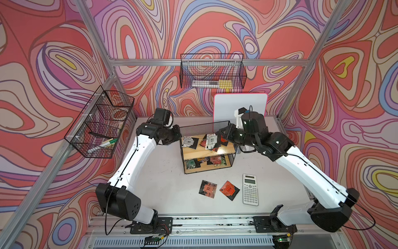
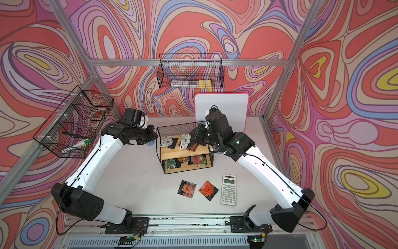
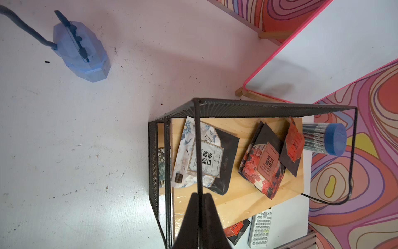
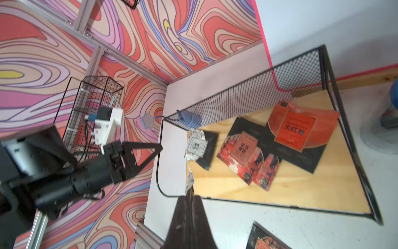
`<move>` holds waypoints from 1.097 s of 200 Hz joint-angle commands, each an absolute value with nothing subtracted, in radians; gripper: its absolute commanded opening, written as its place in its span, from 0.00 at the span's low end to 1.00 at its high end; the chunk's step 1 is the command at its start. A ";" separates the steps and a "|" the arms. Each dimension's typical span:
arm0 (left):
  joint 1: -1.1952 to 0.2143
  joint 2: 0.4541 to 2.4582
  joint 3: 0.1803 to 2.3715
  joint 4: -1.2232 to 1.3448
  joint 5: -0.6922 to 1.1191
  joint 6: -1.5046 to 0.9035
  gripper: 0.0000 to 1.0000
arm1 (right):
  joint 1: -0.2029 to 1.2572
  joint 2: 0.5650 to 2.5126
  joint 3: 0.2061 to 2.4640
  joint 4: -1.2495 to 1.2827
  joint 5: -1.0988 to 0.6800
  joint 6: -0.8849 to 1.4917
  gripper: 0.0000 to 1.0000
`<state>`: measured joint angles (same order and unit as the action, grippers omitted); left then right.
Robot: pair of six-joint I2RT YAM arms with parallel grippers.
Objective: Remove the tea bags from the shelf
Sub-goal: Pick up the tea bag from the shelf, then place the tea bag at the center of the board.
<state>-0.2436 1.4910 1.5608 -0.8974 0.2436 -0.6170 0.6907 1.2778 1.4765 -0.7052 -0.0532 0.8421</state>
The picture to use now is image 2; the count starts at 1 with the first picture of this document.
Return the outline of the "white patterned tea bag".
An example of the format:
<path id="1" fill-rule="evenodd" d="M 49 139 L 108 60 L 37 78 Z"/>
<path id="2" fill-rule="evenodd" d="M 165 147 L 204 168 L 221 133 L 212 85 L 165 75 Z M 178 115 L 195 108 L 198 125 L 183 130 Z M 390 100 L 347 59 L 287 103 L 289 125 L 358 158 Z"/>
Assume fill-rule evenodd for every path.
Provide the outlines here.
<path id="1" fill-rule="evenodd" d="M 161 140 L 162 148 L 174 149 L 177 145 L 178 139 L 173 137 L 163 137 Z"/>

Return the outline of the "red tea bag black edge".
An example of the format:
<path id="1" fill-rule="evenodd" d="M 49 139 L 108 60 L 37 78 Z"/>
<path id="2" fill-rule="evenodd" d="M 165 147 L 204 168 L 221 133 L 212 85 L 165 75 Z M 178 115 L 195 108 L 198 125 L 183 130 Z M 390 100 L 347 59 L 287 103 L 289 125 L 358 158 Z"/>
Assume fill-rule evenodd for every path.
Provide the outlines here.
<path id="1" fill-rule="evenodd" d="M 177 194 L 185 196 L 187 198 L 192 199 L 195 189 L 196 189 L 196 184 L 182 180 L 181 184 L 179 186 Z"/>

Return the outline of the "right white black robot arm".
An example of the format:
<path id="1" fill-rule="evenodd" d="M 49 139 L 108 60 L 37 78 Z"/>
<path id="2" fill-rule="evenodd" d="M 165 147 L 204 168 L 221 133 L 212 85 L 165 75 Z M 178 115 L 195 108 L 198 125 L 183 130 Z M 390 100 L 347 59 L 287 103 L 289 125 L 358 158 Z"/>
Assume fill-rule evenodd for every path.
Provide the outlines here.
<path id="1" fill-rule="evenodd" d="M 302 189 L 290 181 L 247 134 L 233 131 L 227 116 L 215 105 L 190 134 L 195 143 L 211 146 L 214 153 L 224 154 L 251 172 L 277 201 L 269 212 L 273 222 L 285 232 L 295 230 L 315 198 L 310 188 Z"/>

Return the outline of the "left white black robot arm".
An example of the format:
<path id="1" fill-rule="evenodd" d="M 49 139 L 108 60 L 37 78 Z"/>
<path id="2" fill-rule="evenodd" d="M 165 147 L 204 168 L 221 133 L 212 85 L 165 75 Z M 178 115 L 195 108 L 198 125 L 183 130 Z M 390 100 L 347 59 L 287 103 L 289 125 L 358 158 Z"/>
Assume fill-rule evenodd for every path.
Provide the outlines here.
<path id="1" fill-rule="evenodd" d="M 111 123 L 101 132 L 100 140 L 77 171 L 64 184 L 51 190 L 59 211 L 85 221 L 132 226 L 131 211 L 104 201 L 93 194 L 104 170 L 124 145 L 145 145 L 157 139 L 153 125 L 129 128 Z"/>

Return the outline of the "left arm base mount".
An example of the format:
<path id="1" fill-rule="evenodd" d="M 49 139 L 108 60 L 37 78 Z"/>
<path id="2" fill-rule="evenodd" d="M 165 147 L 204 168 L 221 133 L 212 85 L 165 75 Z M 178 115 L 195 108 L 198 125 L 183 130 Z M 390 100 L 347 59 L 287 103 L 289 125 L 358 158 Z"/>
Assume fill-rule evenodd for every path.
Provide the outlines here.
<path id="1" fill-rule="evenodd" d="M 133 217 L 128 215 L 121 224 L 105 225 L 106 234 L 146 234 L 149 227 L 148 217 Z"/>

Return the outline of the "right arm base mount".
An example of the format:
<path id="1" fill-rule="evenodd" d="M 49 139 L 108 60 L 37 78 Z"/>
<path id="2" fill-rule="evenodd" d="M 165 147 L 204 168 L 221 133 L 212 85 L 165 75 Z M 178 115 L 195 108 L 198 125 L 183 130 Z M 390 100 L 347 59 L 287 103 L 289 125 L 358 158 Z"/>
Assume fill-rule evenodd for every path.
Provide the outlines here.
<path id="1" fill-rule="evenodd" d="M 230 220 L 225 222 L 230 226 L 232 233 L 256 233 L 268 234 L 273 231 L 271 224 L 256 225 L 250 218 L 250 212 L 256 207 L 252 205 L 243 216 L 230 216 Z"/>

